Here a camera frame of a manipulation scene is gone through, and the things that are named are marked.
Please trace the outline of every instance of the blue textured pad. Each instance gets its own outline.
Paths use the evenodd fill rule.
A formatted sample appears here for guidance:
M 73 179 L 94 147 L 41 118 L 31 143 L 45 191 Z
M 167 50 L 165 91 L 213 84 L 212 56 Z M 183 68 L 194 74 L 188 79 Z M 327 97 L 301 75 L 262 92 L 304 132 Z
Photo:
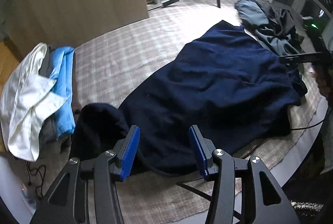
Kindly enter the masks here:
M 192 126 L 189 128 L 189 141 L 195 156 L 196 165 L 198 167 L 199 173 L 203 178 L 207 178 L 208 171 L 204 152 L 200 146 L 200 143 L 196 137 Z
M 140 141 L 140 128 L 137 126 L 134 130 L 132 138 L 130 139 L 123 156 L 122 169 L 119 175 L 121 182 L 123 182 L 130 174 L 134 157 L 135 154 L 137 153 L 137 149 L 139 146 L 139 141 Z

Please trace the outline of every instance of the wooden panel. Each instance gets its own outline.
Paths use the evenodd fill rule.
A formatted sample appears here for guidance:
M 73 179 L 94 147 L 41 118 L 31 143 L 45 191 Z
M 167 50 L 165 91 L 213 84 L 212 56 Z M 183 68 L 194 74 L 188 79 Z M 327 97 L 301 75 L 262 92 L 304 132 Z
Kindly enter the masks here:
M 2 88 L 6 83 L 7 79 L 11 73 L 19 65 L 19 61 L 11 53 L 11 51 L 0 42 L 0 97 L 2 93 Z M 6 148 L 2 140 L 2 135 L 0 134 L 0 152 L 5 152 Z
M 3 15 L 23 56 L 39 42 L 77 47 L 148 18 L 145 0 L 7 0 Z

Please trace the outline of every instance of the plaid tablecloth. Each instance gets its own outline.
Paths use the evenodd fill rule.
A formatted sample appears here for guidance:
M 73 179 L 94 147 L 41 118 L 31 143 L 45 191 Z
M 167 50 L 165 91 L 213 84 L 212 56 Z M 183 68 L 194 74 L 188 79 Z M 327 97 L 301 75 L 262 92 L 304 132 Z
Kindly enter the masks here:
M 73 109 L 81 109 L 93 102 L 118 107 L 147 77 L 172 61 L 186 43 L 201 37 L 221 20 L 240 25 L 234 9 L 236 1 L 221 0 L 221 9 L 216 7 L 216 0 L 180 1 L 167 8 L 150 11 L 149 19 L 111 31 L 78 47 L 75 51 Z M 305 36 L 300 25 L 297 29 Z M 302 47 L 311 51 L 308 38 Z M 309 92 L 301 106 L 290 109 L 292 128 L 307 126 L 320 100 L 317 85 L 308 69 L 309 65 L 305 65 L 303 80 Z M 295 131 L 285 138 L 269 139 L 255 154 L 271 169 L 302 134 L 303 131 Z M 207 210 L 208 201 L 175 185 L 179 180 L 195 176 L 197 174 L 163 178 L 145 172 L 118 184 L 125 223 L 166 223 Z M 212 191 L 212 183 L 199 181 L 195 185 L 206 193 Z M 236 192 L 239 191 L 240 185 L 236 182 Z M 92 195 L 89 195 L 89 207 L 91 223 L 95 223 Z

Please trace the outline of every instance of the metal bolt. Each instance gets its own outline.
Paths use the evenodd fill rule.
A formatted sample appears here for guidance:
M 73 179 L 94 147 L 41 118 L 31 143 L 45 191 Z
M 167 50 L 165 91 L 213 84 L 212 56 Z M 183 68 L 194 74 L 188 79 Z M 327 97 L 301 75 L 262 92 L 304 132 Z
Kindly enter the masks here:
M 251 161 L 253 162 L 253 163 L 259 163 L 260 162 L 260 158 L 259 157 L 257 157 L 257 156 L 252 156 L 251 157 Z
M 76 157 L 73 157 L 69 160 L 69 163 L 71 165 L 75 165 L 75 164 L 77 164 L 77 162 L 79 162 L 79 159 L 77 159 Z
M 214 151 L 214 154 L 216 154 L 217 156 L 222 156 L 222 155 L 224 155 L 224 151 L 221 150 L 221 149 L 216 149 L 216 150 Z
M 109 157 L 111 157 L 111 156 L 114 156 L 116 153 L 113 151 L 113 150 L 107 150 L 106 152 L 105 152 L 105 155 L 106 156 L 109 156 Z

